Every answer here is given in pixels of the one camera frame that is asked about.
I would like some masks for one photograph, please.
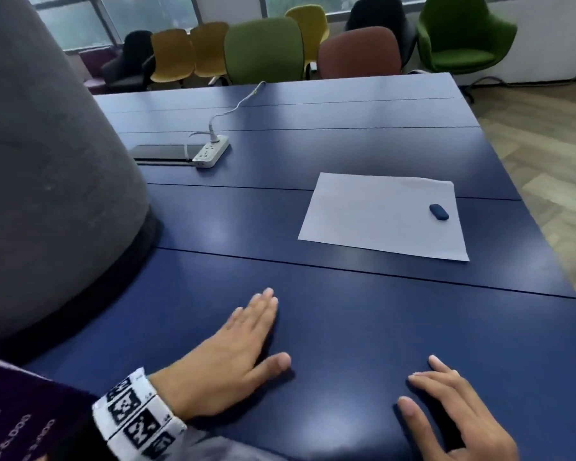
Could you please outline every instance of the eraser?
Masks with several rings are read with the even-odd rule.
[[[438,220],[445,221],[450,218],[446,210],[444,210],[444,208],[439,204],[429,205],[429,210],[431,210],[431,213],[435,215]]]

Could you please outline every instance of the wooden floor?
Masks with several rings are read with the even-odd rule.
[[[576,288],[576,84],[481,88],[472,106]]]

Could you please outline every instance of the green armchair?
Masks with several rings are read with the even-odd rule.
[[[424,67],[452,74],[499,63],[516,36],[516,24],[492,14],[486,0],[427,0],[417,29]]]

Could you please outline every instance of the wristband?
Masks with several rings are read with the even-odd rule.
[[[92,405],[108,448],[120,461],[166,460],[182,446],[185,424],[137,369]]]

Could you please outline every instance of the white power strip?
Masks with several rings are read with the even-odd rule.
[[[228,137],[218,135],[218,142],[208,142],[192,159],[192,164],[199,168],[211,168],[220,159],[228,147]]]

